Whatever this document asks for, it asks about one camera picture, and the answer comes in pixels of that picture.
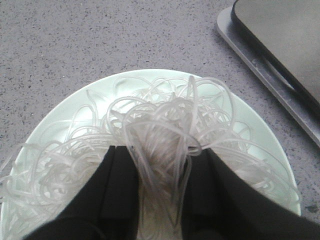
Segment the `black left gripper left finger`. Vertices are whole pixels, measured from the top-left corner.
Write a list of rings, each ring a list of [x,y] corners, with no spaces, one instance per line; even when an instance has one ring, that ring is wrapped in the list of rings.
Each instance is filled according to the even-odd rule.
[[[53,220],[27,240],[135,240],[138,174],[125,146],[110,146],[101,164]]]

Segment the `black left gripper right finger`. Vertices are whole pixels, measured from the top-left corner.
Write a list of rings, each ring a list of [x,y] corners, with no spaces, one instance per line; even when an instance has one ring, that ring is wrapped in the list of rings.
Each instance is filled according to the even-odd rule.
[[[212,150],[191,158],[181,218],[184,240],[318,240],[320,226],[274,203]]]

